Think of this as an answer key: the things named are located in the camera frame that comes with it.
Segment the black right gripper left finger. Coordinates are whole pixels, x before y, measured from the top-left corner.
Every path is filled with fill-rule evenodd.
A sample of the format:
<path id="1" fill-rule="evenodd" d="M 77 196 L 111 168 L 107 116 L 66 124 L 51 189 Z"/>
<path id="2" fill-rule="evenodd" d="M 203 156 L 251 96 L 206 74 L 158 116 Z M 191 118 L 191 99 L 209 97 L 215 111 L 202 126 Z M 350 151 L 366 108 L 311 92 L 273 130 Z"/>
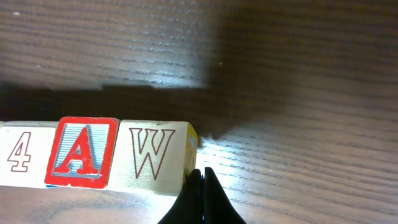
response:
<path id="1" fill-rule="evenodd" d="M 194 169 L 159 224 L 201 224 L 202 211 L 201 172 Z"/>

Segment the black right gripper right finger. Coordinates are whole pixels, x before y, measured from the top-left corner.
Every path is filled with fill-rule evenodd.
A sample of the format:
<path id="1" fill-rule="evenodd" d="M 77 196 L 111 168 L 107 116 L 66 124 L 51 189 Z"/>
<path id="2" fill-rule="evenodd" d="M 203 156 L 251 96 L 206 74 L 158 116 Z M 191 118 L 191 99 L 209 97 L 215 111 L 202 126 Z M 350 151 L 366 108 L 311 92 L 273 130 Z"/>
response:
<path id="1" fill-rule="evenodd" d="M 211 167 L 205 167 L 202 180 L 205 224 L 246 224 L 234 209 Z"/>

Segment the white block airplane picture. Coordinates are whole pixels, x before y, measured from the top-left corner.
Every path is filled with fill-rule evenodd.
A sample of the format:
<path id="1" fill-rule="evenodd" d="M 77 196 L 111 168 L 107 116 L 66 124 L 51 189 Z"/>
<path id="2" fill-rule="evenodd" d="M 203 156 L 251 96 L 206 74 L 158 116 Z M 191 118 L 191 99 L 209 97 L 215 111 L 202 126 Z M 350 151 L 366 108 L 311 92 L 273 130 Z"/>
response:
<path id="1" fill-rule="evenodd" d="M 178 195 L 195 169 L 197 148 L 189 122 L 123 120 L 106 188 Z"/>

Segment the white block cane picture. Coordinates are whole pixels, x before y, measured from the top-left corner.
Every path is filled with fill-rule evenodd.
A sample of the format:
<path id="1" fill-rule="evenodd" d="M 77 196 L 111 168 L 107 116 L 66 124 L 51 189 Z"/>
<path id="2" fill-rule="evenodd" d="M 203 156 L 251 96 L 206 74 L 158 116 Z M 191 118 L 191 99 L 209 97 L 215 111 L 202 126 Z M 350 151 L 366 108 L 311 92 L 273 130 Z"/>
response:
<path id="1" fill-rule="evenodd" d="M 55 131 L 45 184 L 105 188 L 119 124 L 116 118 L 63 117 Z"/>

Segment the white block green N side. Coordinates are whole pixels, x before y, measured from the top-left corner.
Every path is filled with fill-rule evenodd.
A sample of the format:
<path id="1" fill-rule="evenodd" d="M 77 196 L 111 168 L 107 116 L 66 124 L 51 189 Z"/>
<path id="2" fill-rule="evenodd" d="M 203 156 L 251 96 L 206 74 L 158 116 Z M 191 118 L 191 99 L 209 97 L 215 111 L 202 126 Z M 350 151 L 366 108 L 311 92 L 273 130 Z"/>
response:
<path id="1" fill-rule="evenodd" d="M 56 121 L 8 121 L 1 124 L 1 185 L 46 189 L 44 179 Z"/>

